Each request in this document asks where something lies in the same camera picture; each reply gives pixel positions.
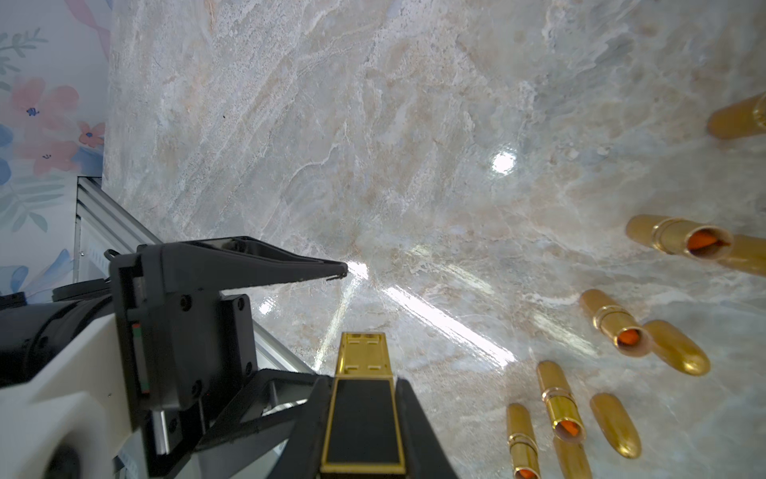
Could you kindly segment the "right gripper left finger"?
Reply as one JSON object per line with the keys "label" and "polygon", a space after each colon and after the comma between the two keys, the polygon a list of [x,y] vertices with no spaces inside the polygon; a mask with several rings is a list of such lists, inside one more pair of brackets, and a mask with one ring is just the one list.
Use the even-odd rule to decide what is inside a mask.
{"label": "right gripper left finger", "polygon": [[319,475],[321,449],[331,399],[331,379],[321,376],[313,385],[277,463],[267,476],[273,478],[315,478]]}

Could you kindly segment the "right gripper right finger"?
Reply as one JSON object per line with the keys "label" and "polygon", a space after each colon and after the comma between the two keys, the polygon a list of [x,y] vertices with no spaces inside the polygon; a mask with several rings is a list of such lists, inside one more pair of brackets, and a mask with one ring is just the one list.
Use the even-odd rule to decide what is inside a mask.
{"label": "right gripper right finger", "polygon": [[398,379],[395,400],[406,474],[412,479],[457,479],[410,382]]}

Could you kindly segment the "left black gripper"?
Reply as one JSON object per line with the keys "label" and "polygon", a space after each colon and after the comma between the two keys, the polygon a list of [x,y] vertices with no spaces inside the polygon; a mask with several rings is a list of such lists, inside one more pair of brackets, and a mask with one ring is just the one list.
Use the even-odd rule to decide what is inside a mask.
{"label": "left black gripper", "polygon": [[131,421],[151,478],[172,478],[257,375],[251,304],[237,289],[343,279],[346,263],[250,237],[143,245],[110,261]]}

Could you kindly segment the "square gold black lipstick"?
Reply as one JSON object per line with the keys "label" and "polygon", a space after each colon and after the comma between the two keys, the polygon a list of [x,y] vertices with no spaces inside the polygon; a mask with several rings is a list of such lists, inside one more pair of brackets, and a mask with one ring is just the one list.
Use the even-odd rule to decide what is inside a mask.
{"label": "square gold black lipstick", "polygon": [[322,478],[403,478],[405,454],[383,333],[343,333],[322,447]]}

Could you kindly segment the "gold lipstick cap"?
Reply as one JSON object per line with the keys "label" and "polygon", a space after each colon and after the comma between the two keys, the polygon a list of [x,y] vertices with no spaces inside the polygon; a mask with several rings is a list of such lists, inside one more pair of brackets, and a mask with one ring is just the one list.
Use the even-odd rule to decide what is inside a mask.
{"label": "gold lipstick cap", "polygon": [[564,479],[592,479],[592,469],[582,443],[555,437],[554,447]]}
{"label": "gold lipstick cap", "polygon": [[748,275],[766,277],[766,239],[735,235],[729,254],[717,263]]}
{"label": "gold lipstick cap", "polygon": [[638,430],[615,395],[594,395],[590,400],[590,408],[604,438],[614,451],[627,459],[638,459],[642,455],[642,441]]}
{"label": "gold lipstick cap", "polygon": [[673,369],[691,376],[704,376],[711,371],[710,359],[702,348],[680,329],[656,319],[644,324],[650,334],[653,353]]}

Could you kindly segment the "gold lipstick base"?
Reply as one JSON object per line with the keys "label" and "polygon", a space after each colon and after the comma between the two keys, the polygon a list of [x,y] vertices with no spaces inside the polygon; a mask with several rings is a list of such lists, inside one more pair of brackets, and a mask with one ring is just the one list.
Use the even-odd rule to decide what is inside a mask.
{"label": "gold lipstick base", "polygon": [[716,139],[728,141],[765,133],[765,93],[714,112],[706,129]]}

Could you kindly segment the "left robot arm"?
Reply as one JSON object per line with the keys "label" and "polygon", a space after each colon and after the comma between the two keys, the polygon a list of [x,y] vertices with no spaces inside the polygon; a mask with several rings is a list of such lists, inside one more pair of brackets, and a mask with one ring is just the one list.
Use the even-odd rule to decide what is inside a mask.
{"label": "left robot arm", "polygon": [[144,245],[85,297],[1,311],[1,474],[110,478],[136,432],[173,474],[255,377],[247,287],[342,279],[250,237]]}

